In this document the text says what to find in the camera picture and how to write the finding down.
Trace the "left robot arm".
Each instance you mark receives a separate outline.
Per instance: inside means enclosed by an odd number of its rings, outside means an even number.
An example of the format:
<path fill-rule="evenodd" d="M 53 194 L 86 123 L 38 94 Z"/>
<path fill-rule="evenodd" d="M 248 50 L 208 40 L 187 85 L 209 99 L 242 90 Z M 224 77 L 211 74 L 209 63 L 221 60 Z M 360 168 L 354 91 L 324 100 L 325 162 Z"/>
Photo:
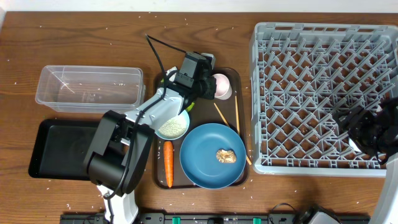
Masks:
<path fill-rule="evenodd" d="M 123 114 L 109 110 L 103 115 L 83 168 L 102 193 L 109 223 L 136 219 L 134 189 L 144 174 L 155 132 L 197 98 L 214 99 L 215 61 L 212 54 L 186 52 L 181 68 L 165 73 L 152 98 Z"/>

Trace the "pink plastic cup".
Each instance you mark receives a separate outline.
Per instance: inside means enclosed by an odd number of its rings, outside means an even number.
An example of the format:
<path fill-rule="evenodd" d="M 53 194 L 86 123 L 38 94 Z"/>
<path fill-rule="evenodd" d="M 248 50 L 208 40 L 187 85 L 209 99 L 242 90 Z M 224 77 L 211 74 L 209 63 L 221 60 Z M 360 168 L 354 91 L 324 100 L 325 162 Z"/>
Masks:
<path fill-rule="evenodd" d="M 213 75 L 216 79 L 215 98 L 219 100 L 227 100 L 232 95 L 232 87 L 226 75 L 216 73 Z"/>

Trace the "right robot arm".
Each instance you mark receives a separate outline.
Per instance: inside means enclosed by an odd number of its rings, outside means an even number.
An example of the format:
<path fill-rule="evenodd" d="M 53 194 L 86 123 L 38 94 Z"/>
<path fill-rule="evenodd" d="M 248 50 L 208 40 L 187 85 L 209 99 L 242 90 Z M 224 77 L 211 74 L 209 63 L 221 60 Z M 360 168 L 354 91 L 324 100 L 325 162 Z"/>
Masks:
<path fill-rule="evenodd" d="M 337 112 L 332 118 L 348 133 L 349 144 L 386 167 L 386 176 L 372 224 L 397 223 L 397 98 L 385 100 L 374 115 L 362 107 Z"/>

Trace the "yellow snack wrapper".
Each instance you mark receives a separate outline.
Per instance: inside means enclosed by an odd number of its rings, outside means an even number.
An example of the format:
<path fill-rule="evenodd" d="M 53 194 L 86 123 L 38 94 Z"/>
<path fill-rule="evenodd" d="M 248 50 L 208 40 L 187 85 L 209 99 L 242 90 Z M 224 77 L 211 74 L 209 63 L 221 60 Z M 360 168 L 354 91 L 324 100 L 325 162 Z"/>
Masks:
<path fill-rule="evenodd" d="M 159 84 L 159 85 L 160 85 L 160 86 L 161 86 L 161 85 L 163 85 L 163 82 L 164 82 L 164 80 L 163 80 L 163 79 L 161 79 L 161 81 L 160 81 L 160 84 Z M 192 110 L 192 108 L 193 108 L 194 106 L 195 106 L 195 103 L 194 103 L 194 102 L 192 102 L 192 103 L 191 103 L 191 105 L 190 105 L 190 106 L 188 106 L 188 107 L 185 109 L 185 111 L 189 113 L 189 112 Z"/>

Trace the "light blue rice bowl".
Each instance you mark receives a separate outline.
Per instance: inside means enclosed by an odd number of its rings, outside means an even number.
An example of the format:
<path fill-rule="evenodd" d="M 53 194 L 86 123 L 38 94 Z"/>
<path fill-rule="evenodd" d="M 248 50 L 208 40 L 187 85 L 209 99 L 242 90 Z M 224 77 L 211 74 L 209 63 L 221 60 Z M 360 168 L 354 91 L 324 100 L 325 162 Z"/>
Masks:
<path fill-rule="evenodd" d="M 186 111 L 168 120 L 155 133 L 165 140 L 175 140 L 182 137 L 188 130 L 190 117 Z"/>

